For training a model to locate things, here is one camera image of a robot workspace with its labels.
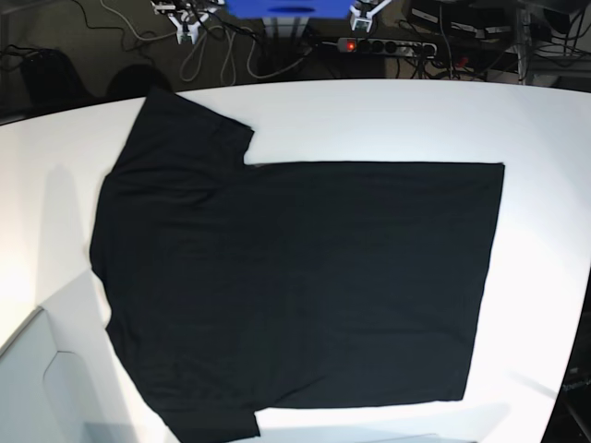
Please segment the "blue plastic box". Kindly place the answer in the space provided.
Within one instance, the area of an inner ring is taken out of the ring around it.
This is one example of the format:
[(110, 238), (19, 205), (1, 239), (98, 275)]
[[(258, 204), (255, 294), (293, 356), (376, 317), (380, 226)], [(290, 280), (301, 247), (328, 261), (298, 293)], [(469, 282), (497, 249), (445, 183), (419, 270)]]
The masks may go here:
[(351, 0), (228, 0), (229, 12), (237, 18), (345, 18)]

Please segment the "black T-shirt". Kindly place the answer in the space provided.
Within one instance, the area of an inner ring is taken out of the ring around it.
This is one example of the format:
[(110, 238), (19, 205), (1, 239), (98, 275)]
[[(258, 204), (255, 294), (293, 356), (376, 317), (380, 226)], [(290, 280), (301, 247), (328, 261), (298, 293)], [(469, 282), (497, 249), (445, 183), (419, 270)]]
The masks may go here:
[(90, 262), (143, 400), (230, 442), (266, 408), (462, 399), (503, 165), (253, 166), (252, 137), (152, 90), (103, 181)]

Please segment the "black power strip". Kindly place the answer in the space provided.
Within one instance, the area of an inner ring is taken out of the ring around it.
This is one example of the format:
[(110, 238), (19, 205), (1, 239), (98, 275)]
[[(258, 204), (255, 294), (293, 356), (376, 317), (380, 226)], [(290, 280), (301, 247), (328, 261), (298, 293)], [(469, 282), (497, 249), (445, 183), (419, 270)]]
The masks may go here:
[(434, 59), (438, 53), (437, 45), (434, 43), (405, 40), (340, 38), (336, 47), (341, 53), (402, 58)]

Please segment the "black office chair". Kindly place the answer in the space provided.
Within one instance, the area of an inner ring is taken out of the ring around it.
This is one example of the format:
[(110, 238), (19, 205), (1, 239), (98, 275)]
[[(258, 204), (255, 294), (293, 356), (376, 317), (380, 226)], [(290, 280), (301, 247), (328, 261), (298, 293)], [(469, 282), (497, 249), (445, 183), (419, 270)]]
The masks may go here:
[(1, 125), (94, 104), (70, 58), (57, 49), (9, 44), (1, 50), (1, 73), (18, 72), (30, 105), (1, 111)]

